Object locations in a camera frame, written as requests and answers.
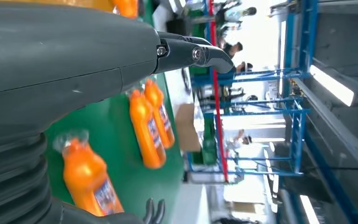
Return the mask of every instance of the bottle label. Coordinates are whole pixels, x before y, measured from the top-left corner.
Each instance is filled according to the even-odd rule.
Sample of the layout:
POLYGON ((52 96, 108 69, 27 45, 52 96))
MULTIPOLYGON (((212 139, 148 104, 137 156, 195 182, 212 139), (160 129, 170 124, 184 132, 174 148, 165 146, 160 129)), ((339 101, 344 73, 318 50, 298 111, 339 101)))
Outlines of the bottle label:
POLYGON ((154 147, 158 148, 161 145, 161 139, 157 130, 156 122, 153 118, 149 120, 147 126, 149 128, 151 137, 153 138, 154 147))
POLYGON ((113 209, 116 203, 116 197, 109 180, 106 180, 99 189, 94 191, 94 196, 106 216, 114 213, 113 209))
POLYGON ((168 115, 166 113, 166 110, 165 110, 165 106, 164 105, 161 105, 160 109, 158 110, 160 112, 160 116, 164 122, 164 128, 165 130, 168 130, 168 128, 171 127, 171 123, 169 122, 169 118, 168 118, 168 115))

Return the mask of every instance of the bottle cap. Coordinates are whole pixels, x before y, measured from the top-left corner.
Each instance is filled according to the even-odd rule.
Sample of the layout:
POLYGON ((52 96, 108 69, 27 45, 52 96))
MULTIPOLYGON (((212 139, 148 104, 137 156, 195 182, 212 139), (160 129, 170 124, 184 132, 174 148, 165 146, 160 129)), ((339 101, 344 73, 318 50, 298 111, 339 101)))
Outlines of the bottle cap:
POLYGON ((89 132, 87 130, 71 130, 57 135, 53 142, 53 148, 61 154, 77 151, 88 145, 89 132))

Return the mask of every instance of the ceiling light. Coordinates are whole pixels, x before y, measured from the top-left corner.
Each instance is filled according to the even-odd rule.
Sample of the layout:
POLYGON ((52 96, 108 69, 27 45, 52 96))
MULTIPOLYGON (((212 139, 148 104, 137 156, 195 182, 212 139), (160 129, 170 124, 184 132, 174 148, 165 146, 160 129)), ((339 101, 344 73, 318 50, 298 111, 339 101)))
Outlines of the ceiling light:
POLYGON ((344 104, 351 106, 354 97, 352 90, 318 69, 315 65, 311 65, 310 74, 344 104))

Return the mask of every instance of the orange juice bottle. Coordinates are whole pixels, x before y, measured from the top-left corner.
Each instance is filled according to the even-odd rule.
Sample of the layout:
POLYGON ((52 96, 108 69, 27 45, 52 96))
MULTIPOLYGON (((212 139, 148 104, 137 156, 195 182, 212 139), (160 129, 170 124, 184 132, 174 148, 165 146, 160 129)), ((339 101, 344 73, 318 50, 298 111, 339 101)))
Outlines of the orange juice bottle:
POLYGON ((153 117, 156 121, 163 146, 165 149, 168 149, 175 143, 175 136, 173 135, 171 123, 165 110, 164 94, 156 83, 148 79, 145 85, 145 96, 153 107, 153 117))
POLYGON ((109 179, 106 163, 88 144, 88 133, 57 137, 64 158, 64 181, 75 205, 95 216, 124 212, 109 179))
POLYGON ((130 96, 130 117, 147 168, 158 169, 166 161, 165 150, 153 118, 153 108, 144 94, 134 90, 130 96))

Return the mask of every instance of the cardboard box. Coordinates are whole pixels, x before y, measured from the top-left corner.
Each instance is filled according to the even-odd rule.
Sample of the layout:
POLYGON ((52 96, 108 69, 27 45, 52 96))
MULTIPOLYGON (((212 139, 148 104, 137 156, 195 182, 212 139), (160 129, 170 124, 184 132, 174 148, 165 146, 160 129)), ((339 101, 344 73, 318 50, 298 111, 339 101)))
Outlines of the cardboard box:
POLYGON ((175 116, 179 147, 184 152, 200 152, 204 140, 204 117, 198 102, 181 104, 175 116))

